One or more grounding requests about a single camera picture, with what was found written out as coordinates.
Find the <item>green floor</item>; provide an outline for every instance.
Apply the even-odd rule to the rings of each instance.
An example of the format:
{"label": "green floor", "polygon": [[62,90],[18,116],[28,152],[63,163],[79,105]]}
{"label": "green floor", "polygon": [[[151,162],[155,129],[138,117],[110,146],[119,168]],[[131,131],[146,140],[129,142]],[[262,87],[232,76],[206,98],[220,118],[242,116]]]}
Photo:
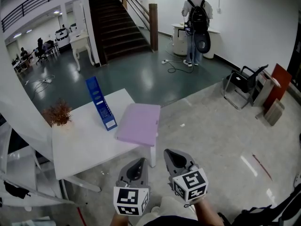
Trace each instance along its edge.
{"label": "green floor", "polygon": [[[90,64],[87,52],[80,54],[80,73],[72,51],[66,51],[49,62],[33,65],[23,78],[22,83],[29,80],[42,80],[53,74],[55,79],[45,88],[36,90],[33,103],[41,112],[53,105],[59,98],[64,99],[73,109],[91,101],[85,80],[96,76],[104,95],[125,88],[136,103],[168,105],[187,97],[199,90],[220,81],[231,71],[224,62],[203,58],[202,65],[195,67],[191,74],[177,71],[168,73],[171,66],[162,65],[164,59],[177,60],[165,52],[170,38],[159,35],[159,51],[143,52],[110,61],[109,65],[95,68]],[[183,63],[174,63],[177,68],[190,70]],[[30,98],[38,82],[27,84],[24,88]]]}

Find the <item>black backpack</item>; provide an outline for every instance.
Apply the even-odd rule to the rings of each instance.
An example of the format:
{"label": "black backpack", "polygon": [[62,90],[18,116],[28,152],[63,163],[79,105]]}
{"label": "black backpack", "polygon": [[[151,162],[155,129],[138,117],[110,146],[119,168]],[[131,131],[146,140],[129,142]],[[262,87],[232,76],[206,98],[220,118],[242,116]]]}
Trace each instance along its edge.
{"label": "black backpack", "polygon": [[190,26],[196,32],[207,31],[210,19],[204,9],[205,0],[202,0],[201,6],[195,6],[191,0],[187,1],[192,5],[188,21],[190,22]]}

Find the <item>blue box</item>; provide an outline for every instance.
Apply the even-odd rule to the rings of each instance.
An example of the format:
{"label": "blue box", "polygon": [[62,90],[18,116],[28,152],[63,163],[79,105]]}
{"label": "blue box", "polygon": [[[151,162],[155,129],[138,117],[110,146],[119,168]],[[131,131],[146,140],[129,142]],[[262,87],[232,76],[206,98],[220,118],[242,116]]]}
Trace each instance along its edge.
{"label": "blue box", "polygon": [[116,120],[104,99],[102,91],[99,88],[96,77],[92,77],[86,80],[87,87],[90,92],[90,96],[96,106],[96,109],[102,118],[103,124],[106,127],[107,131],[117,127]]}

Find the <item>man with backpack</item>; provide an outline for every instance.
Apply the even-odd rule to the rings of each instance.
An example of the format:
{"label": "man with backpack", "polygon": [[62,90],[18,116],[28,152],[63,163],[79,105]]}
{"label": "man with backpack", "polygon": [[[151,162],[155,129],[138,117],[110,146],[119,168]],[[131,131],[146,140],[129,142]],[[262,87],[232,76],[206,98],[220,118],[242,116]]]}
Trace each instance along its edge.
{"label": "man with backpack", "polygon": [[[193,9],[193,11],[196,11],[196,7],[202,7],[203,10],[206,13],[207,16],[207,29],[209,26],[209,19],[213,19],[213,15],[212,15],[212,7],[211,5],[205,1],[205,0],[187,0],[184,2],[184,6],[182,9],[182,15],[183,16],[187,16],[187,14],[191,12],[191,10]],[[201,62],[201,56],[202,54],[197,50],[194,39],[193,39],[193,34],[195,32],[196,28],[192,27],[191,32],[187,33],[188,35],[188,39],[187,39],[187,57],[184,60],[184,64],[186,64],[188,67],[192,67],[192,63],[194,65],[199,65]]]}

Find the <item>white marker cube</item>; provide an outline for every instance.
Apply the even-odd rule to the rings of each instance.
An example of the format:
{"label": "white marker cube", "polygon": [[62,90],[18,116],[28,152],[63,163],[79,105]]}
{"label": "white marker cube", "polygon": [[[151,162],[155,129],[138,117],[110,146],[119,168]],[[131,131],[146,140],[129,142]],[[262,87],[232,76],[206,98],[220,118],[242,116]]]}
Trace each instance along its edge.
{"label": "white marker cube", "polygon": [[114,207],[118,214],[141,216],[149,199],[148,188],[114,187]]}
{"label": "white marker cube", "polygon": [[208,179],[201,168],[173,178],[174,191],[186,202],[199,198],[207,192]]}

